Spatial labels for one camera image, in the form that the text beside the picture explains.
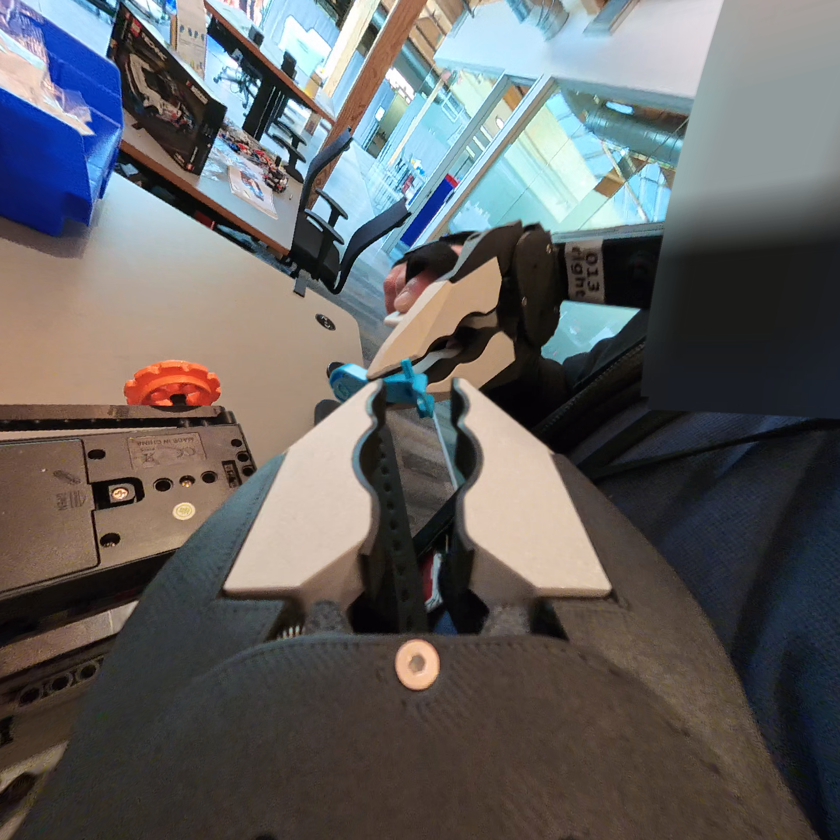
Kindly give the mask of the printed leaflet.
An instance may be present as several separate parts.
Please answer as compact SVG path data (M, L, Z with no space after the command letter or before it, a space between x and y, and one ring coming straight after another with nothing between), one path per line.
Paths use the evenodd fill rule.
M268 217L277 219L274 192L258 175L238 165L228 164L227 178L234 196Z

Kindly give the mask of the blue plastic bin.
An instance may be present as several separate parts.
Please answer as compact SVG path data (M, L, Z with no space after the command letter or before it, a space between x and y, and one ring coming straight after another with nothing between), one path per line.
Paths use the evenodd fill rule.
M120 74L114 63L24 2L42 24L52 81L84 100L92 135L1 89L1 215L50 236L66 222L89 225L106 191L123 131Z

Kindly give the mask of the blue plastic separator tool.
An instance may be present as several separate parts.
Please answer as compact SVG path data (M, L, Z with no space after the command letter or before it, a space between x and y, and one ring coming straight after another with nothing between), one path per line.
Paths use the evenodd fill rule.
M434 399L427 392L426 372L439 361L446 361L460 352L459 346L427 353L421 360L403 360L396 373L384 377L386 402L394 406L410 406L421 418L430 417ZM368 371L357 364L333 362L328 367L328 380L335 398L344 403L369 383Z

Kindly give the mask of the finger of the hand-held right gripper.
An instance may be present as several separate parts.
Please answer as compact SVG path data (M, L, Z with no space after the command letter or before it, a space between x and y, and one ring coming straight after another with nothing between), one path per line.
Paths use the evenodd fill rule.
M490 382L516 359L514 342L499 329L467 329L440 350L425 357L427 393L448 398L454 379L466 379L476 388Z
M428 287L411 310L392 318L392 333L368 368L370 381L396 373L403 360L417 362L467 329L499 329L496 309L502 274L491 258L453 282Z

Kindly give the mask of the person's clothed body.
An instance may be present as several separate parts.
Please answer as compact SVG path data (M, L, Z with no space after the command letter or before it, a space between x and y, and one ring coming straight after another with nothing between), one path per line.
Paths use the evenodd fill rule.
M809 821L838 838L838 421L656 412L646 331L640 313L565 362L537 351L534 431L674 568Z

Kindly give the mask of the white standing sign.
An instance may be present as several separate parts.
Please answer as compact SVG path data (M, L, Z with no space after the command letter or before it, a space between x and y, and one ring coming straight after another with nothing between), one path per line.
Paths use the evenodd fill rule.
M207 55L207 14L204 1L175 1L171 19L173 49L199 77L204 78Z

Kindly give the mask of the clear plastic bags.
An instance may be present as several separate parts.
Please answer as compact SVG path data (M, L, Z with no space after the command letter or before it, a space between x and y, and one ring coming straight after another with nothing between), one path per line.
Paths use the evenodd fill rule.
M84 100L51 79L42 24L15 1L1 2L1 89L81 135L93 134Z

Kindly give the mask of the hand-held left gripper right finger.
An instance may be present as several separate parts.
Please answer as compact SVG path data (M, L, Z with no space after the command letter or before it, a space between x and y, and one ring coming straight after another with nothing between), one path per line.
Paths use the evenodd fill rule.
M498 608L613 593L553 452L466 379L450 399L456 465L448 614L479 634Z

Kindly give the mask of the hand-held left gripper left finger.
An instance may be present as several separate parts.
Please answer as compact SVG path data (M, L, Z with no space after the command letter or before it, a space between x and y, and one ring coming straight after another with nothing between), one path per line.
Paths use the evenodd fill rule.
M384 408L383 384L369 383L283 454L224 582L227 599L285 602L305 634L353 632L361 559L382 517L362 450Z

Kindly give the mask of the black car kit box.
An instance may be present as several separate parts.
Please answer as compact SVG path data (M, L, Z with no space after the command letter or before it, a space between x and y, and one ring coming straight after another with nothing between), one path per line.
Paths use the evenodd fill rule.
M130 3L118 5L107 57L119 69L124 110L183 170L200 175L225 105Z

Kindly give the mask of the wooden high table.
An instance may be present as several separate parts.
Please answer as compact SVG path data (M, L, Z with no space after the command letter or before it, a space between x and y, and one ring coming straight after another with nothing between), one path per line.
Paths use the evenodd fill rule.
M214 37L229 55L239 51L259 79L259 89L245 115L244 131L255 140L260 140L272 124L273 113L282 97L314 112L318 115L318 120L325 120L328 125L335 122L330 97L323 91L310 96L295 82L293 76L284 72L278 48L274 47L267 37L264 37L260 45L249 37L253 25L243 12L216 1L204 1L204 6L212 20L207 29L208 34Z

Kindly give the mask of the silver air duct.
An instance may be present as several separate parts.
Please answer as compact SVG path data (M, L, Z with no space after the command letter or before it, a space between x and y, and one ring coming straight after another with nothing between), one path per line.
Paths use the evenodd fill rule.
M599 98L562 87L561 95L581 125L598 140L629 150L675 169L683 148L689 116L666 109Z

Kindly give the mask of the dark perforated panel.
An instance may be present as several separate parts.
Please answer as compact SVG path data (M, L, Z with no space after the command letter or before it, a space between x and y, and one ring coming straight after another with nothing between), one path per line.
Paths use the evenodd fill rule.
M365 633L417 636L428 630L421 569L415 552L390 429L364 442L360 464L374 491L372 546L362 552L358 601Z

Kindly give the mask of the toy robot model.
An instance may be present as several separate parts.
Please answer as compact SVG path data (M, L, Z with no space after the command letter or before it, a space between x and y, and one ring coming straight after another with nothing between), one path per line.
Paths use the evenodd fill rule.
M159 362L123 390L2 405L3 799L56 764L144 588L255 472L206 367Z

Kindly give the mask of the white patterned badge card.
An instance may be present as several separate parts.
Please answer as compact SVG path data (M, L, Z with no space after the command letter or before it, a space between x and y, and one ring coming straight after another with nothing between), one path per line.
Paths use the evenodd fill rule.
M429 549L420 563L421 583L426 613L431 615L444 604L440 587L440 575L445 565L445 552L441 549Z

